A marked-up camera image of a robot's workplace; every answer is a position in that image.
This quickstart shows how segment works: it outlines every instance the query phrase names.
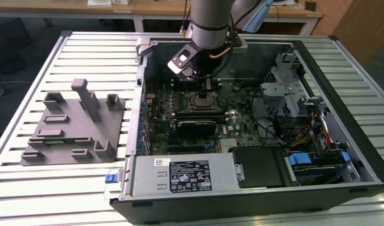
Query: floor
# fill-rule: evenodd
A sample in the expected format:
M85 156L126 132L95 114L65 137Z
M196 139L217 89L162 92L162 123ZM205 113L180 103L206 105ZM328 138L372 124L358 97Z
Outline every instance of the floor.
M97 19L54 19L51 27L46 27L42 19L37 18L25 18L22 22L31 38L31 43L19 48L26 67L14 74L0 74L0 82L2 82L0 85L5 89L5 95L0 97L0 134L5 130L61 31L133 31L133 23L126 20L119 23L118 21L98 21ZM176 32L167 29L169 27L180 27L173 23L176 22L171 22L171 24L150 23L147 32ZM384 47L365 69L384 89Z

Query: red wire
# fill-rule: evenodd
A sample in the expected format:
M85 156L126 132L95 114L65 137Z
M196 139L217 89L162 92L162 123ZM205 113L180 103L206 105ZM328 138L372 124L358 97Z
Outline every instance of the red wire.
M298 133L300 133L301 129L302 129L302 128L308 128L308 127L310 127L310 126L301 126L301 127L298 128L296 140L298 139Z

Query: wooden desk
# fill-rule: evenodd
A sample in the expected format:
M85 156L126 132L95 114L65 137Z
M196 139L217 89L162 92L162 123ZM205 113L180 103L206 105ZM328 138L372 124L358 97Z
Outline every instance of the wooden desk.
M277 9L269 10L265 22L302 23L300 35L310 35L322 13L294 6ZM135 32L143 32L143 19L181 20L182 14L184 2L173 0L133 0L129 5L113 4L110 8L86 8L86 0L0 0L0 16L131 19Z
M384 0L314 0L325 16L313 35L334 35L366 65L384 45Z

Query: power supply label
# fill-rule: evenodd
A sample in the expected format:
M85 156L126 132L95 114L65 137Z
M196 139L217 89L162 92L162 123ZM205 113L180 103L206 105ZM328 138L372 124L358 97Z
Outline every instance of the power supply label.
M169 163L169 184L171 193L210 191L209 161L171 161Z

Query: aluminum extrusion table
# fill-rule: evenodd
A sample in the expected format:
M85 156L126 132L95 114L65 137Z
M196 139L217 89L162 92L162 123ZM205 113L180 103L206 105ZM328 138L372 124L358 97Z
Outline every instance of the aluminum extrusion table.
M0 226L86 225L126 226L107 204L119 184L105 186L103 176L123 166L131 97L137 74L135 40L139 37L178 37L163 33L73 32L59 37L39 74L0 139ZM297 39L306 46L326 78L384 159L384 92L338 41L328 37L245 35L250 39ZM18 164L26 142L43 111L47 91L75 98L70 81L86 78L97 98L117 93L126 99L119 148L113 163L23 167ZM316 94L310 81L309 86ZM384 193L360 198L313 213L171 223L170 225L249 226L384 225Z

